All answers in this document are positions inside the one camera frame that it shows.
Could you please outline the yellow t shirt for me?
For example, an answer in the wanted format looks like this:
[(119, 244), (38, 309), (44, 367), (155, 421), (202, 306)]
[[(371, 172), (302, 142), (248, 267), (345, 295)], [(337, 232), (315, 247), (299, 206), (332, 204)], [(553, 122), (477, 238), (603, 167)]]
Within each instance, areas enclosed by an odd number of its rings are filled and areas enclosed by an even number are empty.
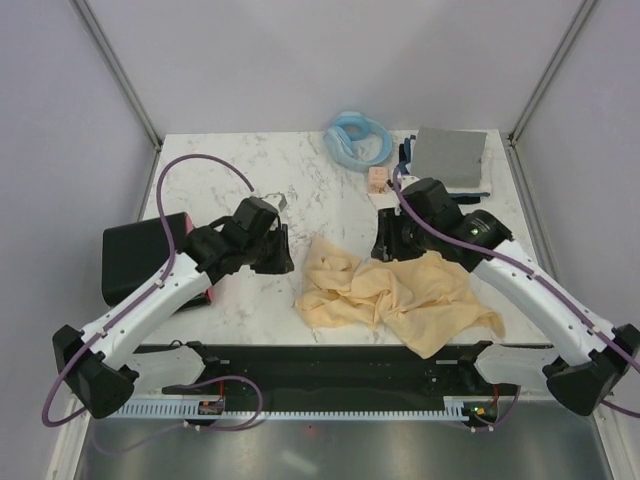
[(423, 359), (469, 328), (505, 336), (501, 315), (478, 300), (470, 275), (440, 254), (363, 260), (320, 236), (307, 254), (295, 308), (310, 328), (383, 324)]

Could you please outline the small pink cube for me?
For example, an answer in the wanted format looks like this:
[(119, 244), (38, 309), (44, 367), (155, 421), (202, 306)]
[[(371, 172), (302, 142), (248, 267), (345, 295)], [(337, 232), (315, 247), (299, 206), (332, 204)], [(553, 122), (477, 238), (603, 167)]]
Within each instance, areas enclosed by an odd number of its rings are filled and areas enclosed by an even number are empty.
[(367, 173), (367, 193), (370, 195), (383, 195), (388, 191), (390, 179), (387, 167), (370, 167)]

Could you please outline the black pink drawer organizer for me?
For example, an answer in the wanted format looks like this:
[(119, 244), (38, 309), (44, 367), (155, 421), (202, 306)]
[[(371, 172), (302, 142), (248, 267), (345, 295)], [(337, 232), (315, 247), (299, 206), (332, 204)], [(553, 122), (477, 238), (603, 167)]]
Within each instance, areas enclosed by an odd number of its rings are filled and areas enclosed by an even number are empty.
[(159, 218), (109, 228), (102, 236), (101, 293), (109, 307), (131, 295), (167, 260)]

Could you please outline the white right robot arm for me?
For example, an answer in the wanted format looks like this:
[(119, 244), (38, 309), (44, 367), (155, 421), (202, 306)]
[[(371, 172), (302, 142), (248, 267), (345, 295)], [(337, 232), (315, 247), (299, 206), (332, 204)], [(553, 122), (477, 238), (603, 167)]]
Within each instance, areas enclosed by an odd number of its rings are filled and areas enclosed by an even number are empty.
[(438, 252), (498, 290), (551, 343), (539, 348), (480, 342), (470, 361), (458, 368), (460, 386), (473, 394), (491, 384), (547, 391), (571, 412), (591, 415), (638, 353), (638, 329), (631, 324), (615, 327), (588, 311), (487, 211), (453, 214), (445, 233), (472, 247), (442, 241), (402, 209), (381, 209), (371, 255), (389, 262)]

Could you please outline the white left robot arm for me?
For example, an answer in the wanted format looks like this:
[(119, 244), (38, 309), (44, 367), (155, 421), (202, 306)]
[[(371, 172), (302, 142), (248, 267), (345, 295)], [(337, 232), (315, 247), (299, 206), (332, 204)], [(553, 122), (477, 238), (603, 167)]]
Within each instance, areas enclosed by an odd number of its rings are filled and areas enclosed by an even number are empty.
[(247, 265), (258, 274), (294, 270), (288, 225), (247, 233), (224, 217), (193, 229), (182, 250), (103, 317), (76, 330), (61, 327), (52, 337), (58, 378), (94, 418), (115, 413), (134, 393), (142, 372), (131, 369), (134, 351), (153, 330), (196, 295)]

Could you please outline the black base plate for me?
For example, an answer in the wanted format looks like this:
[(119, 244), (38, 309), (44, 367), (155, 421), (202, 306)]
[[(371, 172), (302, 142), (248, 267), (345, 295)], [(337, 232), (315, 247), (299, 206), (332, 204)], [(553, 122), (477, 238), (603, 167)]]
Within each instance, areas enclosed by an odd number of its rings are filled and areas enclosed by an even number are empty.
[(404, 346), (204, 345), (195, 388), (172, 382), (165, 394), (218, 394), (231, 406), (263, 408), (389, 409), (440, 406), (444, 397), (516, 392), (492, 386), (473, 368), (484, 342), (441, 348), (422, 359)]

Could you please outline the aluminium frame post left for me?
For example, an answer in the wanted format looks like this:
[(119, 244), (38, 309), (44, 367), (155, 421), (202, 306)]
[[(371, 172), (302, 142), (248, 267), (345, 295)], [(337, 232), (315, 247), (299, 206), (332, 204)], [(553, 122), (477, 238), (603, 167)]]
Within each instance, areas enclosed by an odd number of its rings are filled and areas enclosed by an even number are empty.
[(136, 121), (153, 145), (154, 151), (160, 152), (163, 140), (151, 120), (147, 109), (144, 107), (129, 75), (118, 58), (90, 2), (87, 0), (70, 0), (69, 3), (86, 29)]

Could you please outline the aluminium frame post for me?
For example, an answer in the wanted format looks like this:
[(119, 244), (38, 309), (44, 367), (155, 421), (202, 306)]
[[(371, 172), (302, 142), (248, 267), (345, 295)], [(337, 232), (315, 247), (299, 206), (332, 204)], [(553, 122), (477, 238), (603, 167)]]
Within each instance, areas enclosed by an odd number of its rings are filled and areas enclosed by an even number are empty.
[(509, 147), (517, 145), (600, 4), (600, 0), (579, 3), (513, 128), (504, 136)]
[(86, 29), (136, 121), (153, 145), (154, 151), (160, 152), (163, 140), (151, 120), (147, 109), (144, 107), (129, 75), (118, 58), (90, 2), (87, 0), (70, 0), (69, 3)]

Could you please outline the aluminium frame post right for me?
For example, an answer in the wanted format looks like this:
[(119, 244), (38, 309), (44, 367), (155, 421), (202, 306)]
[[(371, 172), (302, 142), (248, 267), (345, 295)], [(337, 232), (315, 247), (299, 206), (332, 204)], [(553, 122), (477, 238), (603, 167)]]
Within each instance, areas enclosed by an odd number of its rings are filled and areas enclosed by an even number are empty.
[(513, 128), (504, 136), (509, 147), (517, 145), (600, 4), (600, 0), (579, 3)]

